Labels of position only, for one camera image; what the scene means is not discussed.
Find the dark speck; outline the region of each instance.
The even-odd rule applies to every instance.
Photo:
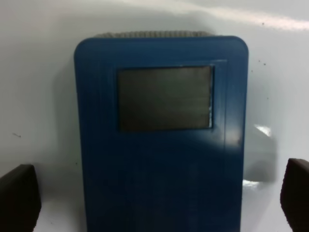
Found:
[[[18,137],[18,138],[21,138],[21,135],[18,135],[18,134],[16,134],[16,133],[12,133],[12,135],[14,135],[14,136],[16,136],[16,137]]]

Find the screen frame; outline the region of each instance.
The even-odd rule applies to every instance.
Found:
[[[212,120],[211,127],[202,129],[179,129],[179,130],[154,130],[154,131],[120,131],[119,128],[119,110],[118,110],[118,82],[117,74],[119,70],[127,69],[143,69],[143,68],[177,68],[177,67],[200,67],[211,66],[212,69]],[[140,139],[140,135],[144,134],[145,139],[164,139],[170,137],[187,137],[193,134],[200,134],[201,137],[212,143],[218,145],[223,144],[225,134],[225,100],[226,100],[226,79],[227,79],[227,61],[226,60],[199,60],[199,61],[171,61],[169,63],[163,62],[140,62],[139,64],[131,61],[121,62],[116,66],[111,67],[109,70],[109,82],[112,84],[113,99],[111,114],[113,120],[110,133],[117,137],[127,139]]]

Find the gray screen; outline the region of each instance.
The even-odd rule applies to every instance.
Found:
[[[121,131],[210,127],[211,67],[118,72]]]

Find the white surface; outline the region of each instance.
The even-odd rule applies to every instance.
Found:
[[[290,232],[279,197],[288,158],[309,158],[308,5],[304,0],[0,1],[0,162],[36,165],[43,208],[35,232],[85,231],[72,55],[83,38],[129,30],[207,30],[247,43],[242,231]]]

